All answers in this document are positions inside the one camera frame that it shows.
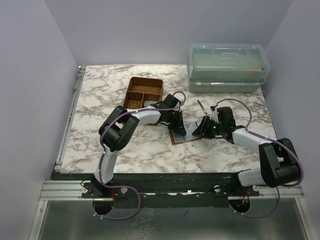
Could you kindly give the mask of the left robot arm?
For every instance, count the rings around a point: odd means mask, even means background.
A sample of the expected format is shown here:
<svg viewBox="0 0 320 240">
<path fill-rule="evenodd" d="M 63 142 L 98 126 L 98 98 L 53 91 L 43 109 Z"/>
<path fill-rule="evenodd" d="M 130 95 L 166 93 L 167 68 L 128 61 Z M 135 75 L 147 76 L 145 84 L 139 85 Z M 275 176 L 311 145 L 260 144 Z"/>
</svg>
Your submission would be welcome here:
<svg viewBox="0 0 320 240">
<path fill-rule="evenodd" d="M 102 154 L 94 173 L 97 182 L 93 191 L 99 197 L 104 198 L 110 194 L 109 182 L 114 178 L 114 167 L 119 152 L 128 145 L 137 127 L 162 124 L 172 133 L 182 136 L 187 134 L 181 111 L 186 100 L 185 93 L 177 91 L 168 94 L 164 100 L 143 108 L 128 109 L 117 106 L 111 112 L 98 130 Z"/>
</svg>

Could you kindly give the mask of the brown leather card holder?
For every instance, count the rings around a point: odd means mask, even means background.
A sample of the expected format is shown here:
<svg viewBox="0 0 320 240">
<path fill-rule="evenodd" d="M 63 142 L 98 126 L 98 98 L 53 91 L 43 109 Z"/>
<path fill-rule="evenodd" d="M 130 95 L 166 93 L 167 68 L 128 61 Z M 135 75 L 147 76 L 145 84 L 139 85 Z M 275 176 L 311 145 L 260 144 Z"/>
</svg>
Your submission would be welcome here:
<svg viewBox="0 0 320 240">
<path fill-rule="evenodd" d="M 200 140 L 200 137 L 192 135 L 192 133 L 197 129 L 198 124 L 196 122 L 186 123 L 184 129 L 186 130 L 186 135 L 170 132 L 170 140 L 172 145 L 179 145 L 183 143 L 193 142 Z"/>
</svg>

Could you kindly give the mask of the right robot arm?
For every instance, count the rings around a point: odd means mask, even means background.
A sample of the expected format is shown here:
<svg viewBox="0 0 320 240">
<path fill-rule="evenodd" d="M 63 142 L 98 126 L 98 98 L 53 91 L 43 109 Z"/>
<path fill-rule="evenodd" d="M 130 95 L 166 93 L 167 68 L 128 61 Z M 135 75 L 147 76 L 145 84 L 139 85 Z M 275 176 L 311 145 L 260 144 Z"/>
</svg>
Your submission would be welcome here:
<svg viewBox="0 0 320 240">
<path fill-rule="evenodd" d="M 258 154 L 260 167 L 243 170 L 234 175 L 230 191 L 241 196 L 250 186 L 268 186 L 275 188 L 298 181 L 301 170 L 295 159 L 295 149 L 287 138 L 267 140 L 255 136 L 242 125 L 236 125 L 230 107 L 210 107 L 211 116 L 204 116 L 200 125 L 192 133 L 204 139 L 224 139 Z"/>
</svg>

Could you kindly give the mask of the brown woven basket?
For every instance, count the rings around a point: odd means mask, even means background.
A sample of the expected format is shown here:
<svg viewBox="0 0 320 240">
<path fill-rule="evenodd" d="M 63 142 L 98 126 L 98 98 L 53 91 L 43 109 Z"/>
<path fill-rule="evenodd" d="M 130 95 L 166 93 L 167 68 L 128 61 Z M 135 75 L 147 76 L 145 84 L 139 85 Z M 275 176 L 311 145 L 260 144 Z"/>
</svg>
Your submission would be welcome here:
<svg viewBox="0 0 320 240">
<path fill-rule="evenodd" d="M 147 106 L 147 101 L 160 102 L 163 99 L 163 80 L 133 76 L 130 78 L 123 107 L 140 109 Z"/>
</svg>

